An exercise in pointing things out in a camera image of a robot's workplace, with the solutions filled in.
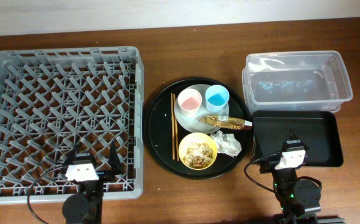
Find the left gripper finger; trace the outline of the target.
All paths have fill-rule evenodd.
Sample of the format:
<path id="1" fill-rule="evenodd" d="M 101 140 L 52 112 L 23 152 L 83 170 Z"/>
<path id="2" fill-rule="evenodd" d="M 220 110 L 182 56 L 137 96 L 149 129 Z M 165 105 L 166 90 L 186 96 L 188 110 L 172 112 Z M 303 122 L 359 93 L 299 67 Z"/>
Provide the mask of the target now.
<path id="1" fill-rule="evenodd" d="M 76 154 L 78 153 L 78 144 L 75 144 L 72 150 L 67 154 L 66 160 L 64 160 L 63 166 L 69 166 L 72 164 Z"/>
<path id="2" fill-rule="evenodd" d="M 111 178 L 111 180 L 115 180 L 116 175 L 123 175 L 125 173 L 121 161 L 118 157 L 114 140 L 111 141 L 110 145 L 108 165 L 111 167 L 111 169 L 108 171 L 108 176 Z"/>

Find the white napkin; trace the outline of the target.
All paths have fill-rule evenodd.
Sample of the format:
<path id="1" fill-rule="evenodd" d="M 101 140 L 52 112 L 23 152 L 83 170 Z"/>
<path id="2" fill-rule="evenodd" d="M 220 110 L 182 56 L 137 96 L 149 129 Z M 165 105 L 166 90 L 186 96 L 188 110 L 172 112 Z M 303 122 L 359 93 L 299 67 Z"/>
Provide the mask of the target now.
<path id="1" fill-rule="evenodd" d="M 226 134 L 218 130 L 212 133 L 210 137 L 215 141 L 217 152 L 220 154 L 235 157 L 238 156 L 242 150 L 241 143 L 236 140 L 234 134 Z"/>

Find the gold snack wrapper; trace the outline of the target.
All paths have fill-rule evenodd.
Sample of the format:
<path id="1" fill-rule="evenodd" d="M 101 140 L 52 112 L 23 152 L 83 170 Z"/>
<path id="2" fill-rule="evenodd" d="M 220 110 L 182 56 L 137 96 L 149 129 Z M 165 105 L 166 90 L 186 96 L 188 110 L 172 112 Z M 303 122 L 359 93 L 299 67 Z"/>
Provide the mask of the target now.
<path id="1" fill-rule="evenodd" d="M 203 116 L 199 121 L 210 126 L 234 130 L 248 130 L 253 126 L 251 121 L 216 114 Z"/>

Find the yellow bowl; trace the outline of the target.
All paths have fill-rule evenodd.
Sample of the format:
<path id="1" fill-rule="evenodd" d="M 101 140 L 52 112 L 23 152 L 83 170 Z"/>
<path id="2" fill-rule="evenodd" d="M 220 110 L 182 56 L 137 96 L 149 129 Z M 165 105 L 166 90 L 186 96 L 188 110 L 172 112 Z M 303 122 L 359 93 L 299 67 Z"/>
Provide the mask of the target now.
<path id="1" fill-rule="evenodd" d="M 205 168 L 202 168 L 202 169 L 194 169 L 194 168 L 191 168 L 191 167 L 189 167 L 189 166 L 187 166 L 185 164 L 185 162 L 183 161 L 183 157 L 185 155 L 186 149 L 188 148 L 188 146 L 192 142 L 206 143 L 213 150 L 213 153 L 212 153 L 213 161 L 209 166 L 207 166 Z M 217 145 L 216 145 L 215 141 L 210 136 L 208 136 L 207 134 L 204 134 L 204 133 L 191 133 L 191 134 L 188 134 L 186 137 L 184 137 L 182 139 L 182 141 L 179 144 L 179 158 L 180 158 L 181 162 L 186 167 L 188 167 L 188 168 L 190 168 L 192 170 L 204 170 L 204 169 L 207 169 L 208 167 L 213 165 L 213 163 L 216 161 L 217 154 L 218 154 Z"/>

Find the food scraps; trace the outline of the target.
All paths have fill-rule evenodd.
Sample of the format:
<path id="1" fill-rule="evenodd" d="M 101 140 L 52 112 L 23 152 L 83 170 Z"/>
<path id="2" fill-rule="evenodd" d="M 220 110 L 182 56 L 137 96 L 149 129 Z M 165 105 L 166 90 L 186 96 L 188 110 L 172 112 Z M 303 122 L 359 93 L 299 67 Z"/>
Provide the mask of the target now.
<path id="1" fill-rule="evenodd" d="M 212 161 L 213 150 L 206 143 L 192 142 L 186 149 L 183 161 L 194 169 L 202 169 L 209 166 Z"/>

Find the blue cup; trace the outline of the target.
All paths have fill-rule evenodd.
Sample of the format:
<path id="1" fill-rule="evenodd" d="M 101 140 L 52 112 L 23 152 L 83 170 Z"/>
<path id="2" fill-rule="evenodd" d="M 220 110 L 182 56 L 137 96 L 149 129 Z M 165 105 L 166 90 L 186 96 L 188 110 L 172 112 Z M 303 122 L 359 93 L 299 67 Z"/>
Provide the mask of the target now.
<path id="1" fill-rule="evenodd" d="M 228 103 L 229 91 L 222 85 L 212 85 L 205 92 L 206 109 L 209 112 L 219 112 Z"/>

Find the wooden chopstick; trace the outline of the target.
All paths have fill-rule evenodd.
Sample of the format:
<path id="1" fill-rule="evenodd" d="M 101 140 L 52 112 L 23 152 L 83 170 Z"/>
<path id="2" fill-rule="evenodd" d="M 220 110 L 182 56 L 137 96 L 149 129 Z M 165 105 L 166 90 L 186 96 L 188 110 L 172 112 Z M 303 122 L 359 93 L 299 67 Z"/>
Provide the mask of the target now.
<path id="1" fill-rule="evenodd" d="M 176 146 L 175 146 L 175 130 L 174 130 L 174 101 L 173 101 L 173 93 L 170 96 L 171 99 L 171 139 L 172 139 L 172 160 L 176 159 Z"/>
<path id="2" fill-rule="evenodd" d="M 175 110 L 176 106 L 176 95 L 173 93 L 173 109 Z M 176 114 L 174 113 L 174 138 L 175 138 L 175 150 L 176 150 L 176 159 L 179 161 L 179 139 L 178 139 L 178 122 L 176 119 Z"/>

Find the pink cup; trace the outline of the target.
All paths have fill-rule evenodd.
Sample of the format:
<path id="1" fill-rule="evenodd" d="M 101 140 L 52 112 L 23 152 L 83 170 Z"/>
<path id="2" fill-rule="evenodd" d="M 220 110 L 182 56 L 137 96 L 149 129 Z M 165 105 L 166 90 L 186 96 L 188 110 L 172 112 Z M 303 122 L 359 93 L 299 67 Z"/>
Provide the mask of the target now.
<path id="1" fill-rule="evenodd" d="M 197 90 L 187 88 L 180 92 L 178 104 L 183 115 L 195 116 L 202 104 L 202 96 Z"/>

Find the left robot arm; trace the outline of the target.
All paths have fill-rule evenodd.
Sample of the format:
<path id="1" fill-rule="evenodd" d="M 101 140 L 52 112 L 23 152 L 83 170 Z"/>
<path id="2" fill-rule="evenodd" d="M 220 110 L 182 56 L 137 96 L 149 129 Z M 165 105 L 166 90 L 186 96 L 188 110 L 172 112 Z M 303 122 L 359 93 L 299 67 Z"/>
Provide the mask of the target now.
<path id="1" fill-rule="evenodd" d="M 67 198 L 62 207 L 66 223 L 102 222 L 103 185 L 125 173 L 114 142 L 111 142 L 108 165 L 108 170 L 97 171 L 94 155 L 79 153 L 78 146 L 74 145 L 63 163 L 67 180 L 78 185 L 78 193 Z"/>

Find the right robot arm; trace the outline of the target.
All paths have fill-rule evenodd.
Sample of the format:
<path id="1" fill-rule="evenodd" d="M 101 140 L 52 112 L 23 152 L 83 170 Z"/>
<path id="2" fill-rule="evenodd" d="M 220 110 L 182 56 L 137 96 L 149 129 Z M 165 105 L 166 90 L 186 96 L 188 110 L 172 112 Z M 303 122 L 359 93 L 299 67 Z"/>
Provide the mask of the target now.
<path id="1" fill-rule="evenodd" d="M 305 164 L 308 146 L 290 132 L 282 148 L 261 158 L 260 172 L 271 173 L 272 190 L 279 201 L 282 213 L 273 216 L 279 224 L 335 224 L 344 223 L 340 217 L 318 217 L 321 211 L 322 183 L 312 177 L 297 176 L 296 170 Z"/>

